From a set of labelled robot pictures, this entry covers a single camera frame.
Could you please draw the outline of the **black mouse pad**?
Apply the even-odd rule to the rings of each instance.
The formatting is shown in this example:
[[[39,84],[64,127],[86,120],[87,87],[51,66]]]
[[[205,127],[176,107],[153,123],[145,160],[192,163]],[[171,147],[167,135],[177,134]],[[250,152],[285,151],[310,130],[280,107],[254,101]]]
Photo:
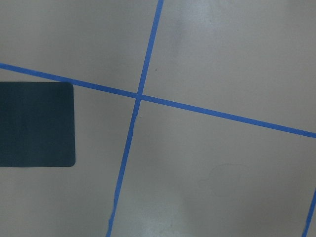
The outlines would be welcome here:
[[[0,165],[76,163],[74,88],[67,82],[1,82]]]

